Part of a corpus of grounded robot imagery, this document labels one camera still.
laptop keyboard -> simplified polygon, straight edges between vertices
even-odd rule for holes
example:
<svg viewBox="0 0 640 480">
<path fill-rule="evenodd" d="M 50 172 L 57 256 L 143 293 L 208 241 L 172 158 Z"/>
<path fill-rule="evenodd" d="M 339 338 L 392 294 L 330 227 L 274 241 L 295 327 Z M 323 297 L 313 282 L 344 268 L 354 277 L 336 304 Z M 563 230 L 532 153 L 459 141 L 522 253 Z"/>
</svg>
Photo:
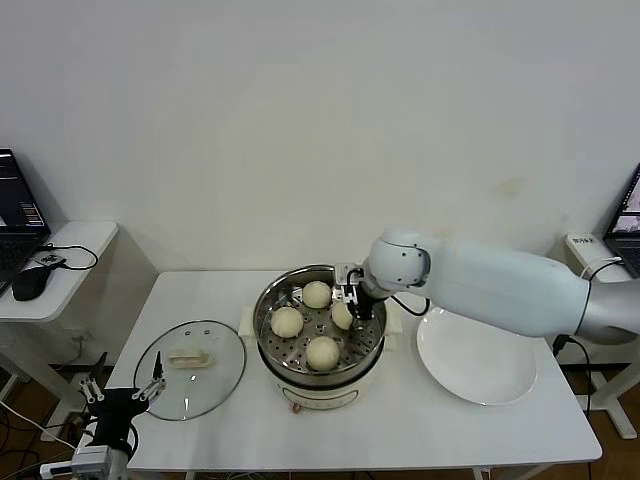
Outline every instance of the laptop keyboard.
<svg viewBox="0 0 640 480">
<path fill-rule="evenodd" d="M 31 242 L 0 240 L 0 271 L 13 270 L 32 250 Z"/>
<path fill-rule="evenodd" d="M 622 253 L 624 262 L 640 273 L 640 248 L 625 248 Z"/>
</svg>

white table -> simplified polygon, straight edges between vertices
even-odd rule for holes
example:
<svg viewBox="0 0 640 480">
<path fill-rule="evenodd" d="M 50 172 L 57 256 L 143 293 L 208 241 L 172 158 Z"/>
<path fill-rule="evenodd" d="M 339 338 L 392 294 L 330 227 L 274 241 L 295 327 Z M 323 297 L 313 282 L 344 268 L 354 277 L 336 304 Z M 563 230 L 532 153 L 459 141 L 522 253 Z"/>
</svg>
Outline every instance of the white table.
<svg viewBox="0 0 640 480">
<path fill-rule="evenodd" d="M 47 240 L 54 245 L 82 245 L 93 251 L 98 257 L 107 248 L 118 227 L 114 222 L 67 222 L 51 225 L 52 234 Z M 88 265 L 93 258 L 80 250 L 62 250 L 58 252 L 70 265 Z M 25 268 L 37 266 L 31 262 Z M 61 400 L 50 422 L 60 416 L 60 412 L 69 408 L 82 408 L 84 398 L 75 387 L 56 373 L 41 358 L 33 345 L 21 334 L 17 323 L 46 323 L 55 319 L 69 303 L 90 270 L 56 270 L 47 282 L 42 295 L 28 302 L 18 302 L 13 298 L 11 288 L 0 296 L 0 353 L 21 371 L 33 377 Z"/>
<path fill-rule="evenodd" d="M 176 325 L 211 319 L 237 327 L 243 307 L 252 305 L 279 274 L 161 274 L 108 387 L 132 386 L 145 349 Z M 150 414 L 134 420 L 140 447 L 129 468 L 430 469 L 553 464 L 600 457 L 600 445 L 544 340 L 532 340 L 540 367 L 533 390 L 514 405 L 482 407 L 455 397 L 436 383 L 417 353 L 418 321 L 407 317 L 403 322 L 405 333 L 398 338 L 395 351 L 384 352 L 370 390 L 354 404 L 332 411 L 292 414 L 255 347 L 248 347 L 240 384 L 212 412 L 186 422 L 162 421 Z M 530 475 L 536 469 L 525 470 Z"/>
</svg>

small robot arm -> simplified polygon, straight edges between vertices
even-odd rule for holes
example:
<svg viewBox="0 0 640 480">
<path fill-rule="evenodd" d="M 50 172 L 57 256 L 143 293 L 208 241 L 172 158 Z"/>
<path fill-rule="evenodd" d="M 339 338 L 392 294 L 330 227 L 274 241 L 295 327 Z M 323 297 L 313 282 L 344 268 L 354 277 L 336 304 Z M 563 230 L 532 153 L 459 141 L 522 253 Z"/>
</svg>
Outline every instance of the small robot arm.
<svg viewBox="0 0 640 480">
<path fill-rule="evenodd" d="M 336 268 L 357 318 L 397 292 L 530 337 L 580 335 L 623 343 L 640 334 L 640 279 L 593 283 L 549 258 L 387 230 L 349 275 Z"/>
<path fill-rule="evenodd" d="M 153 377 L 144 388 L 100 389 L 96 378 L 100 376 L 106 360 L 106 353 L 91 370 L 80 388 L 87 400 L 87 408 L 92 417 L 89 423 L 96 423 L 93 440 L 84 447 L 78 447 L 70 461 L 48 463 L 40 467 L 40 476 L 51 480 L 57 475 L 72 474 L 86 480 L 127 480 L 127 463 L 133 457 L 138 444 L 135 429 L 135 445 L 127 441 L 131 421 L 147 411 L 151 403 L 166 388 L 160 352 L 156 357 Z"/>
</svg>

power strip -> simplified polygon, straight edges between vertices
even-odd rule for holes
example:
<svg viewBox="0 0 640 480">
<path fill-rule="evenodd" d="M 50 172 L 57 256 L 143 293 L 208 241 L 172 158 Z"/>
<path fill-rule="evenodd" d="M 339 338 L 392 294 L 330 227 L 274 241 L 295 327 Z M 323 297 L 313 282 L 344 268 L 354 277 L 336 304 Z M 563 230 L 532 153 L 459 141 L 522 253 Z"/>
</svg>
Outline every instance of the power strip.
<svg viewBox="0 0 640 480">
<path fill-rule="evenodd" d="M 609 250 L 604 242 L 593 233 L 570 233 L 565 238 L 565 244 L 576 260 L 583 267 L 601 258 L 614 257 L 615 254 Z M 603 263 L 596 262 L 586 272 L 586 277 L 593 275 L 596 269 Z M 631 275 L 620 265 L 611 265 L 596 275 L 595 280 L 599 282 L 626 282 L 631 280 Z"/>
</svg>

wooden floor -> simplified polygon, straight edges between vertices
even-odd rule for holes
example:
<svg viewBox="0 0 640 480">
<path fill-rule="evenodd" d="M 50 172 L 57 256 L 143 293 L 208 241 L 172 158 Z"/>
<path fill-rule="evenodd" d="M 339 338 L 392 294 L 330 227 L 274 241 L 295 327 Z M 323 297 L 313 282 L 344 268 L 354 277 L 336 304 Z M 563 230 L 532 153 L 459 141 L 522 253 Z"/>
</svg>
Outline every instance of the wooden floor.
<svg viewBox="0 0 640 480">
<path fill-rule="evenodd" d="M 570 374 L 569 380 L 578 393 L 586 391 L 584 374 Z M 635 387 L 622 399 L 622 404 L 631 422 L 640 430 L 640 387 Z M 56 401 L 44 388 L 35 382 L 28 384 L 18 384 L 8 398 L 9 405 L 16 408 L 20 413 L 39 423 L 45 423 L 48 416 L 53 411 Z M 25 421 L 9 413 L 11 425 L 13 427 L 27 429 L 30 425 Z M 0 446 L 7 435 L 4 426 L 6 417 L 0 413 Z M 592 464 L 594 480 L 629 480 L 640 479 L 640 440 L 621 440 L 609 421 L 609 417 L 603 412 L 593 412 L 591 423 L 594 431 L 600 440 L 603 448 L 603 457 Z M 77 429 L 65 428 L 63 438 L 74 441 L 79 435 Z M 23 455 L 21 452 L 13 450 L 29 449 L 35 454 Z M 55 442 L 41 442 L 40 434 L 32 431 L 15 431 L 9 433 L 6 446 L 0 451 L 0 480 L 13 480 L 21 477 L 12 475 L 21 467 L 28 467 L 37 460 L 44 461 L 50 457 L 58 455 L 52 461 L 66 460 L 71 457 L 70 450 L 64 445 Z M 473 475 L 470 470 L 449 470 L 449 471 L 396 471 L 396 472 L 370 472 L 375 480 L 472 480 Z M 171 479 L 181 480 L 184 476 L 172 474 Z M 224 473 L 202 473 L 198 475 L 198 480 L 227 480 L 228 474 Z M 492 472 L 492 478 L 499 478 L 498 469 Z M 289 473 L 266 474 L 264 476 L 253 474 L 248 480 L 354 480 L 354 476 L 347 473 Z M 541 473 L 536 480 L 560 480 L 560 479 L 587 479 L 587 465 L 555 465 L 547 471 Z M 355 474 L 355 480 L 372 480 L 365 472 Z"/>
</svg>

